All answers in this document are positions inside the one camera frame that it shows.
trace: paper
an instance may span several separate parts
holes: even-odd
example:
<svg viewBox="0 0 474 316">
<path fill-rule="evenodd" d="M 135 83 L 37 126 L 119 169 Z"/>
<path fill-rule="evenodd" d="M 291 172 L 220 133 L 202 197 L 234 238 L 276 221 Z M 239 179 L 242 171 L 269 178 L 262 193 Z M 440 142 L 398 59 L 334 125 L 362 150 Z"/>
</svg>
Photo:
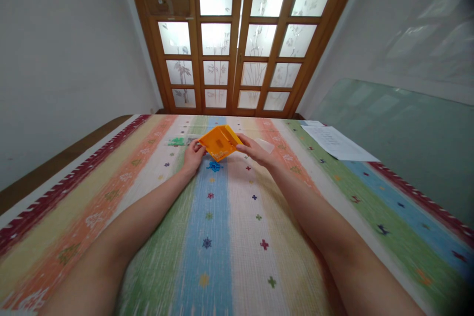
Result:
<svg viewBox="0 0 474 316">
<path fill-rule="evenodd" d="M 379 161 L 334 127 L 301 126 L 316 142 L 339 160 Z"/>
<path fill-rule="evenodd" d="M 308 126 L 324 126 L 324 124 L 322 124 L 319 121 L 305 121 L 305 122 Z"/>
</svg>

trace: blue stripe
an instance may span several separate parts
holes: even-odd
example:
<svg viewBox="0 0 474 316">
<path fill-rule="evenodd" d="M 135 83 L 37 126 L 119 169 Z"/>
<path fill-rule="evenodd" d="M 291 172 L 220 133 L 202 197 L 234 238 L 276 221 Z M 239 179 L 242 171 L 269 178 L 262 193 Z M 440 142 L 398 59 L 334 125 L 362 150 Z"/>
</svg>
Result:
<svg viewBox="0 0 474 316">
<path fill-rule="evenodd" d="M 208 122 L 206 132 L 226 124 L 226 118 L 209 117 Z M 219 162 L 221 168 L 217 172 L 207 169 L 211 161 L 214 161 L 212 157 L 205 155 L 196 176 L 196 196 L 176 278 L 174 314 L 182 310 L 184 315 L 190 315 L 192 309 L 197 315 L 202 309 L 206 315 L 214 310 L 217 315 L 233 312 L 227 159 Z M 214 194 L 214 198 L 209 199 L 209 193 Z M 208 213 L 212 214 L 210 220 L 206 219 Z M 207 249 L 203 247 L 205 239 L 211 240 Z M 204 287 L 200 280 L 204 281 L 205 276 L 209 284 Z"/>
<path fill-rule="evenodd" d="M 382 199 L 382 201 L 398 216 L 400 216 L 411 229 L 420 236 L 446 263 L 454 268 L 466 281 L 469 282 L 469 265 L 473 265 L 474 254 L 465 244 L 434 222 L 426 213 L 420 211 L 411 198 L 397 189 L 394 189 L 378 174 L 362 162 L 345 161 L 344 164 L 372 191 Z M 467 259 L 463 262 L 454 256 L 453 251 L 461 254 Z"/>
</svg>

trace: orange plastic box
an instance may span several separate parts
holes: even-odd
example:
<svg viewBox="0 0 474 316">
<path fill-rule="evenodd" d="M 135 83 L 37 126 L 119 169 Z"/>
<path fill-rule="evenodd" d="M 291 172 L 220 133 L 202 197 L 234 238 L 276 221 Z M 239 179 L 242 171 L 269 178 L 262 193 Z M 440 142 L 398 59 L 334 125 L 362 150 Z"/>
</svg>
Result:
<svg viewBox="0 0 474 316">
<path fill-rule="evenodd" d="M 216 126 L 199 139 L 209 154 L 218 162 L 235 152 L 243 144 L 229 125 Z"/>
</svg>

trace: forearm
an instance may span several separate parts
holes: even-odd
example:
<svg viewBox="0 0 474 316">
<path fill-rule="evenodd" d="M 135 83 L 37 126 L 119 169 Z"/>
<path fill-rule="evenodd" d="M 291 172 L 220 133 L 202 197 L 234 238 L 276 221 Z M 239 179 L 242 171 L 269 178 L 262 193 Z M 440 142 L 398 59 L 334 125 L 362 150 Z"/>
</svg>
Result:
<svg viewBox="0 0 474 316">
<path fill-rule="evenodd" d="M 281 165 L 270 164 L 267 169 L 301 227 L 323 254 L 349 314 L 421 313 L 362 237 L 322 196 Z"/>
<path fill-rule="evenodd" d="M 86 250 L 42 315 L 108 315 L 128 263 L 150 237 L 194 172 L 173 175 L 121 213 Z"/>
<path fill-rule="evenodd" d="M 359 234 L 322 196 L 296 179 L 281 164 L 268 164 L 272 175 L 301 227 L 329 257 L 332 254 L 349 257 L 352 249 L 364 243 Z"/>
<path fill-rule="evenodd" d="M 91 253 L 108 251 L 107 262 L 128 264 L 165 217 L 194 172 L 183 168 L 120 214 L 98 237 Z"/>
</svg>

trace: green stripe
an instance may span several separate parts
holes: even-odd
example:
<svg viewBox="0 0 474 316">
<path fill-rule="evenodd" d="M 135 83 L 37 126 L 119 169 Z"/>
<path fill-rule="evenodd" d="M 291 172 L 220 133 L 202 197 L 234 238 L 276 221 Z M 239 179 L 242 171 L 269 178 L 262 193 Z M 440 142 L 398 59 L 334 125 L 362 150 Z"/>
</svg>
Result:
<svg viewBox="0 0 474 316">
<path fill-rule="evenodd" d="M 322 149 L 301 128 L 298 121 L 285 120 L 285 126 L 293 133 L 296 141 L 299 141 L 303 148 L 315 159 L 316 164 L 329 175 L 347 200 L 352 201 L 352 196 L 362 200 L 358 204 L 352 203 L 354 208 L 370 225 L 379 241 L 398 258 L 405 267 L 406 274 L 427 292 L 431 298 L 430 303 L 436 311 L 441 314 L 451 312 L 453 302 L 456 302 L 461 294 L 470 290 L 461 276 L 415 234 L 369 187 L 365 186 L 344 163 L 333 158 Z M 325 160 L 326 163 L 321 163 L 320 159 Z M 380 224 L 383 224 L 390 231 L 388 235 L 384 236 L 380 233 L 377 227 Z M 421 271 L 431 283 L 423 283 L 423 278 L 418 271 Z"/>
<path fill-rule="evenodd" d="M 207 127 L 207 117 L 196 116 L 190 125 L 189 134 L 203 134 Z M 183 166 L 186 148 L 179 149 L 175 173 Z M 196 180 L 193 178 L 130 263 L 116 310 L 120 315 L 168 313 L 174 299 L 175 279 L 195 186 Z"/>
</svg>

